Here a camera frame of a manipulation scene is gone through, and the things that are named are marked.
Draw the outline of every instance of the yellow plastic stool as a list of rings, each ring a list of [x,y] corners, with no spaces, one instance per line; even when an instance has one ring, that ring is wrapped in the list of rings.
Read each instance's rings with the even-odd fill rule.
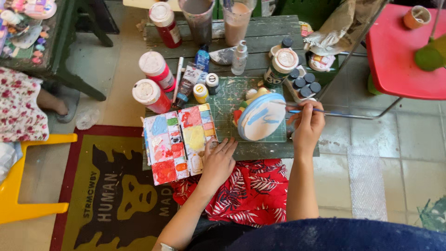
[[[26,148],[35,145],[76,142],[77,134],[50,134],[47,141],[24,141],[21,143],[23,157],[9,170],[8,176],[0,184],[0,224],[37,218],[53,213],[64,213],[68,203],[18,204]]]

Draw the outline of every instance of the hand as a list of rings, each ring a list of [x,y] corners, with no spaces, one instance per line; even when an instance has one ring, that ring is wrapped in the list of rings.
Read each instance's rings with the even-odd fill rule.
[[[228,179],[234,169],[235,160],[232,154],[237,144],[234,137],[231,137],[229,142],[225,138],[214,150],[211,150],[211,141],[206,144],[203,174],[198,184],[212,192],[212,195]]]
[[[316,143],[321,136],[322,129],[325,126],[324,113],[313,111],[313,107],[324,110],[320,102],[306,100],[299,104],[303,106],[300,113],[292,115],[287,124],[294,122],[294,155],[297,157],[311,157],[313,156]]]

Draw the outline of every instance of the yellow paint jar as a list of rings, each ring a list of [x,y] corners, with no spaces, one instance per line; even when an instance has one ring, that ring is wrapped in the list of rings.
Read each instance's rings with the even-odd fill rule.
[[[209,92],[204,84],[194,86],[194,97],[200,104],[205,104],[209,100]]]

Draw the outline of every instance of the clear plastic bottle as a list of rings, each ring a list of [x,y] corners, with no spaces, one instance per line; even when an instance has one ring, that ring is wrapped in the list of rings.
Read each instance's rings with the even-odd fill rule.
[[[232,58],[231,71],[234,75],[241,75],[245,70],[246,61],[248,59],[248,48],[246,47],[246,41],[241,40],[234,51],[234,57]]]

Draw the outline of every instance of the green cutting mat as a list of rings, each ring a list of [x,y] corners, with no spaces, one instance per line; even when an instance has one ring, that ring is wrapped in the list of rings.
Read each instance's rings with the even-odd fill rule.
[[[232,123],[233,111],[240,107],[240,102],[245,100],[246,91],[258,90],[263,84],[261,77],[221,77],[219,79],[220,91],[217,95],[209,96],[212,117],[214,119],[217,138],[221,142],[224,138],[235,137],[239,142],[250,142],[239,136],[237,127]],[[272,89],[272,92],[283,95],[282,86]],[[189,96],[186,107],[199,105],[193,95]],[[282,121],[277,130],[268,137],[255,142],[286,142],[286,124]]]

